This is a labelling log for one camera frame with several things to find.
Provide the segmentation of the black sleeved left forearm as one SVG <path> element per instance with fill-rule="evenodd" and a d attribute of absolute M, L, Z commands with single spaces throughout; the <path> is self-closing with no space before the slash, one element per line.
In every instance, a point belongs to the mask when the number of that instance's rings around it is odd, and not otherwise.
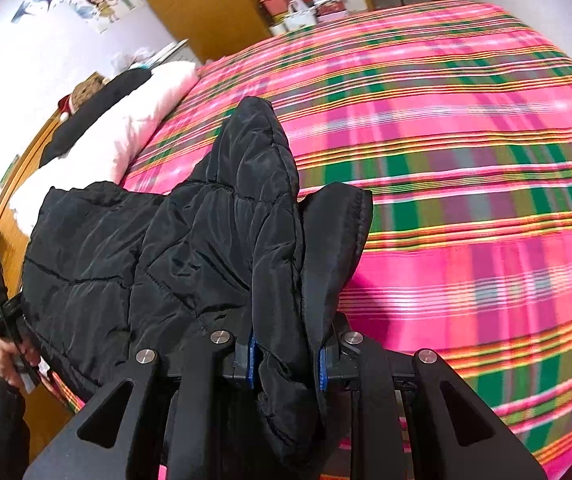
<path fill-rule="evenodd" d="M 29 465 L 30 430 L 26 401 L 0 376 L 0 479 L 22 479 Z"/>

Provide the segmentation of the person's left hand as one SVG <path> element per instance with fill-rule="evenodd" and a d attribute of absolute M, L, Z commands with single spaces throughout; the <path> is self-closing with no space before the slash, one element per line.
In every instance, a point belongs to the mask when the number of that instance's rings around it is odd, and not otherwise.
<path fill-rule="evenodd" d="M 24 356 L 31 366 L 38 366 L 41 358 L 29 339 L 24 339 L 16 346 L 13 341 L 0 338 L 0 377 L 9 385 L 21 389 L 24 382 L 16 370 L 16 356 Z"/>

